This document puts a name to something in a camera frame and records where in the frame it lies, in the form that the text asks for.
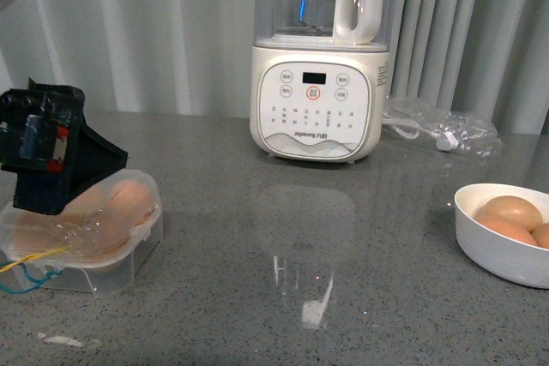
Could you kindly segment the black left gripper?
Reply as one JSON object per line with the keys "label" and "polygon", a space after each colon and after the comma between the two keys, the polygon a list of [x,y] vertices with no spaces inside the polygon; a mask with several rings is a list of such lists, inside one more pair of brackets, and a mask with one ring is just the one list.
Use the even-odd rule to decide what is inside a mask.
{"label": "black left gripper", "polygon": [[29,80],[1,95],[1,169],[17,175],[13,207],[58,215],[127,165],[128,153],[87,125],[84,92]]}

